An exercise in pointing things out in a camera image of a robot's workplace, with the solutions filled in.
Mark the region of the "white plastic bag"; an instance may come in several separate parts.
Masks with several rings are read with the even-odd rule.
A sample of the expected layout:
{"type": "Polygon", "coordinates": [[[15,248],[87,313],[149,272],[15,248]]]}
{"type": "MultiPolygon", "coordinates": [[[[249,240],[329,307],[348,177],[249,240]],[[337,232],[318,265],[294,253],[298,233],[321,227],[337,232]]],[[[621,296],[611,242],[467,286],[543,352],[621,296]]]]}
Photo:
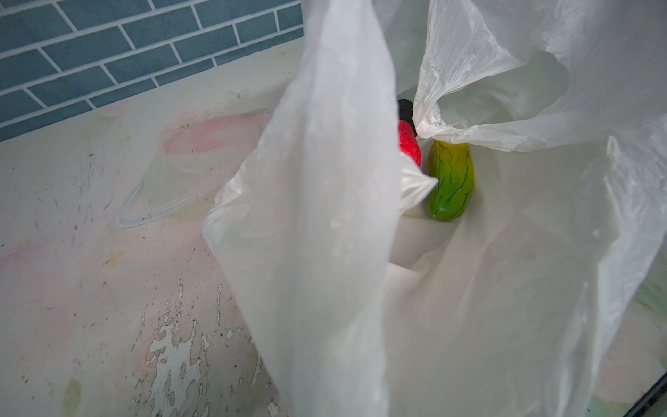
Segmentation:
{"type": "Polygon", "coordinates": [[[296,416],[581,416],[666,235],[663,1],[306,1],[203,236],[296,416]],[[399,120],[421,149],[399,146],[399,120]],[[433,142],[474,191],[438,222],[433,142]]]}

